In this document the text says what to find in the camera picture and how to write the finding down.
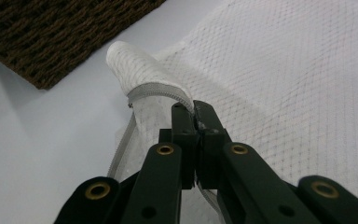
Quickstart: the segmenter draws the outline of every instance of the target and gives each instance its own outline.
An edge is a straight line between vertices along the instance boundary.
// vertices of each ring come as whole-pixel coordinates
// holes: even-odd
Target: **wicker basket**
[[[0,62],[49,89],[165,0],[0,0]]]

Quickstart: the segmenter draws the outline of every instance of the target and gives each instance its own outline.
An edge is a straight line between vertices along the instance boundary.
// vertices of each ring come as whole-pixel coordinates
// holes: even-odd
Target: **white fabric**
[[[358,196],[358,3],[225,1],[157,58],[194,99],[213,105],[233,141],[255,148],[282,179],[296,185],[324,175]],[[131,57],[125,65],[136,67]],[[142,110],[139,134],[150,147],[158,136],[149,132],[159,126]],[[183,213],[200,216],[194,207]],[[209,216],[184,223],[217,222]]]

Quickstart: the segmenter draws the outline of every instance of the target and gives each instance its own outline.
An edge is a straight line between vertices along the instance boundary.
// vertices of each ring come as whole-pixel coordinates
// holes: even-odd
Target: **brown woven mat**
[[[0,62],[49,89],[165,0],[0,0]]]

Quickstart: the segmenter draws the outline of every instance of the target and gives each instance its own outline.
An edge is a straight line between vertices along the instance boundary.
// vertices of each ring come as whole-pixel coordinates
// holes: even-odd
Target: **mesh laundry bag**
[[[197,99],[283,180],[324,175],[358,197],[358,3],[224,1],[156,58],[122,42],[108,51],[134,110],[110,176],[139,170],[158,129],[170,128],[171,105],[192,111]],[[194,189],[181,221],[219,219]]]

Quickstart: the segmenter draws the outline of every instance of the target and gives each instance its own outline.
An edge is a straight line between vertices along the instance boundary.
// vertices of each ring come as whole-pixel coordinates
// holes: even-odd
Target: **white table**
[[[169,0],[95,51],[50,91],[0,63],[0,223],[52,223],[83,181],[106,175],[131,110],[105,63],[122,40],[154,53],[221,0]]]

